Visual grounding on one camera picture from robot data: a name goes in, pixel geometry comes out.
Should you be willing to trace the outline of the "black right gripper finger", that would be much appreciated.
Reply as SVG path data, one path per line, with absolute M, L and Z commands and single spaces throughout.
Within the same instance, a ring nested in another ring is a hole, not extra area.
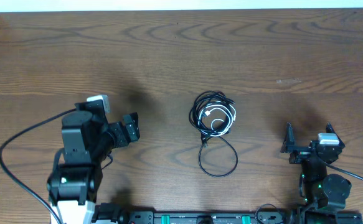
M 286 124 L 286 135 L 281 147 L 281 153 L 291 153 L 295 146 L 295 137 L 291 123 Z
M 336 132 L 335 132 L 335 130 L 334 130 L 334 128 L 333 128 L 333 126 L 331 125 L 330 122 L 328 122 L 327 125 L 326 125 L 326 133 L 327 134 L 335 134 L 335 135 L 337 135 Z

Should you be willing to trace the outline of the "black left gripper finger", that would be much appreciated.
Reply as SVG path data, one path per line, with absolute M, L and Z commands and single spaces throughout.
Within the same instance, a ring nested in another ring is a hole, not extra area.
M 131 139 L 139 139 L 140 138 L 140 132 L 139 132 L 139 126 L 138 126 L 138 114 L 137 112 L 130 114 L 131 118 Z
M 126 128 L 126 131 L 127 131 L 127 136 L 129 137 L 130 141 L 131 142 L 135 142 L 137 141 L 138 139 L 131 139 L 131 118 L 130 118 L 130 114 L 126 114 L 126 115 L 123 115 L 123 121 L 125 122 L 125 128 Z

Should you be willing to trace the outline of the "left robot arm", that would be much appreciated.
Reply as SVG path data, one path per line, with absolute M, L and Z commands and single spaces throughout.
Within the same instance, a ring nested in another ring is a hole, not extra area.
M 115 148 L 140 138 L 138 114 L 109 123 L 104 100 L 87 100 L 62 118 L 64 147 L 47 180 L 51 223 L 129 223 L 130 213 L 113 203 L 97 204 L 102 162 Z

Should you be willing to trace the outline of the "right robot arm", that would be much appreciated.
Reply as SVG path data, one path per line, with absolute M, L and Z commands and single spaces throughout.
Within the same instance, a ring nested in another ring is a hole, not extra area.
M 285 223 L 362 223 L 358 212 L 346 212 L 352 184 L 338 174 L 328 174 L 327 166 L 339 159 L 345 144 L 327 124 L 308 146 L 297 146 L 293 127 L 286 124 L 280 152 L 290 155 L 289 163 L 301 166 L 299 194 L 304 204 L 288 212 Z

